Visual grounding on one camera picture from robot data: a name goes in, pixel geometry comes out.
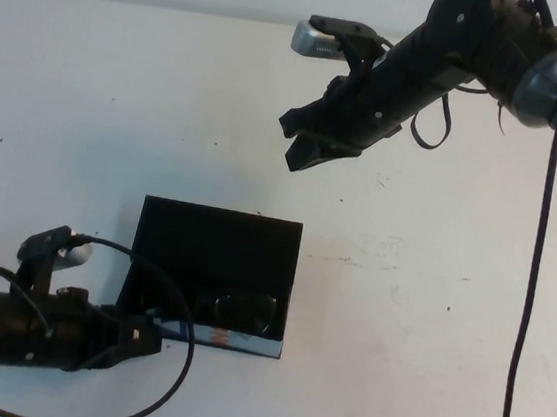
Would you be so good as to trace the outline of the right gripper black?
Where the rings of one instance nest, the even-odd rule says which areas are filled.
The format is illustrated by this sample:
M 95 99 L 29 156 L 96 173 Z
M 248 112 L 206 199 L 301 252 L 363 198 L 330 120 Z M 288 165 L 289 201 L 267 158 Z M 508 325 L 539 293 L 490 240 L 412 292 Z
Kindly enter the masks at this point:
M 289 171 L 356 158 L 396 134 L 406 119 L 410 75 L 393 62 L 363 61 L 314 102 L 287 111 L 279 119 L 283 135 L 297 136 L 285 156 Z

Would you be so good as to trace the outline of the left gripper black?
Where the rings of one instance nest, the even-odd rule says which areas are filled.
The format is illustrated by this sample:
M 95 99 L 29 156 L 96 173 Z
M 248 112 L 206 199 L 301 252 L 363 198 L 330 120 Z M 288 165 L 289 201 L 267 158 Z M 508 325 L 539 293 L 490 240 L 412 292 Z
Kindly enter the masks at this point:
M 71 287 L 55 293 L 58 308 L 47 345 L 48 369 L 103 370 L 139 355 L 161 352 L 162 336 L 156 325 L 120 321 L 112 305 L 93 305 L 88 295 L 86 289 Z

